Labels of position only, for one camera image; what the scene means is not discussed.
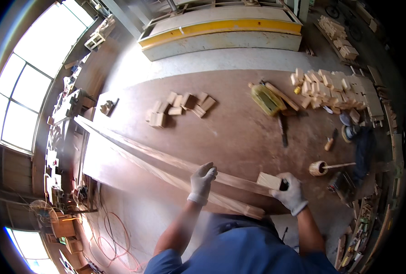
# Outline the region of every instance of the white glove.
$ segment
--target white glove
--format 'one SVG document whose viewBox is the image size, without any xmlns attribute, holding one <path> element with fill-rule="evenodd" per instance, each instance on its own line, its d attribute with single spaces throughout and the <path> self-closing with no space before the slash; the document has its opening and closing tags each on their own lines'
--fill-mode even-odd
<svg viewBox="0 0 406 274">
<path fill-rule="evenodd" d="M 270 194 L 288 208 L 291 215 L 296 216 L 308 204 L 308 201 L 303 197 L 300 181 L 289 172 L 280 173 L 276 177 L 287 180 L 288 189 L 285 191 L 273 189 Z"/>
<path fill-rule="evenodd" d="M 211 181 L 215 180 L 217 174 L 217 167 L 213 166 L 213 162 L 199 167 L 191 176 L 191 193 L 188 200 L 205 206 L 211 190 Z"/>
</svg>

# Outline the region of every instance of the dark pants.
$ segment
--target dark pants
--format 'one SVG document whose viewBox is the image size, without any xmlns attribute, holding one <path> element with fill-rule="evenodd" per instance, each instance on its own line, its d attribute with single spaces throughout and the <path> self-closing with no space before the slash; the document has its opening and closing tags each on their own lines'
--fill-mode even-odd
<svg viewBox="0 0 406 274">
<path fill-rule="evenodd" d="M 221 233 L 238 227 L 260 227 L 281 240 L 276 228 L 274 227 L 274 223 L 269 216 L 265 216 L 261 220 L 257 220 L 242 215 L 217 213 L 211 215 L 204 238 L 209 241 Z"/>
</svg>

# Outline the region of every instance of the forearm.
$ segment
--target forearm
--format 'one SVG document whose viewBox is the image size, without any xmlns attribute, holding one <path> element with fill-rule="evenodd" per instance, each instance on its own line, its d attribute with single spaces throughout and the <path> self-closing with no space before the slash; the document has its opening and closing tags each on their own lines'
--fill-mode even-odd
<svg viewBox="0 0 406 274">
<path fill-rule="evenodd" d="M 325 241 L 308 206 L 297 215 L 297 222 L 299 226 L 300 255 L 306 255 L 311 252 L 326 253 Z"/>
<path fill-rule="evenodd" d="M 189 244 L 201 209 L 201 205 L 193 201 L 186 201 L 182 212 L 157 241 L 154 256 L 167 249 L 173 249 L 182 255 Z"/>
</svg>

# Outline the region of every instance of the shirt sleeve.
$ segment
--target shirt sleeve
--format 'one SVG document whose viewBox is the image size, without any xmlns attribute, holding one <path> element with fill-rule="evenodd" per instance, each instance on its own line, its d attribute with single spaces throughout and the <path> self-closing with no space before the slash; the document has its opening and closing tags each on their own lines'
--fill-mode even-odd
<svg viewBox="0 0 406 274">
<path fill-rule="evenodd" d="M 182 266 L 182 258 L 173 249 L 167 249 L 157 254 L 148 262 L 145 274 L 167 274 Z"/>
<path fill-rule="evenodd" d="M 304 262 L 307 265 L 315 266 L 314 268 L 317 271 L 311 271 L 311 273 L 338 273 L 326 255 L 322 252 L 313 252 L 304 256 Z"/>
</svg>

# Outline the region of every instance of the bicycle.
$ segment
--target bicycle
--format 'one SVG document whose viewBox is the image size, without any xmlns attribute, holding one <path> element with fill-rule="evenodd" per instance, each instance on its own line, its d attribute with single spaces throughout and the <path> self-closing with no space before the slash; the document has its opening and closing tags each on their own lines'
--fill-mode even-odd
<svg viewBox="0 0 406 274">
<path fill-rule="evenodd" d="M 349 11 L 349 15 L 346 14 L 343 9 L 338 10 L 337 5 L 340 0 L 335 0 L 334 3 L 328 5 L 325 7 L 325 12 L 326 14 L 329 15 L 329 17 L 333 19 L 337 19 L 340 17 L 340 12 L 343 14 L 344 17 L 344 25 L 348 27 L 349 29 L 349 34 L 351 37 L 357 41 L 360 42 L 363 38 L 363 33 L 360 30 L 360 28 L 357 26 L 357 24 L 354 22 L 355 14 L 353 14 L 351 11 Z"/>
</svg>

